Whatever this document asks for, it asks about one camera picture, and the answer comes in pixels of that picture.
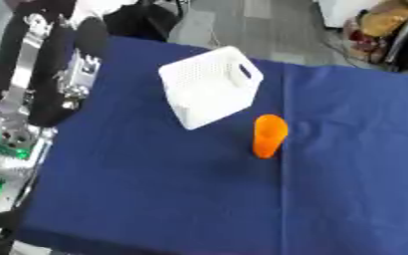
table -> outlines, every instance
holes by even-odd
[[[282,112],[282,64],[247,111],[195,131],[164,97],[161,65],[203,49],[110,41],[86,107],[60,127],[19,239],[84,254],[277,254],[280,162],[251,154],[254,119]]]
[[[408,254],[408,76],[255,61],[253,106],[186,131],[156,70],[202,51],[112,39],[20,239],[92,255]],[[291,127],[270,160],[250,153],[261,114]]]
[[[282,254],[408,254],[408,76],[284,73]]]

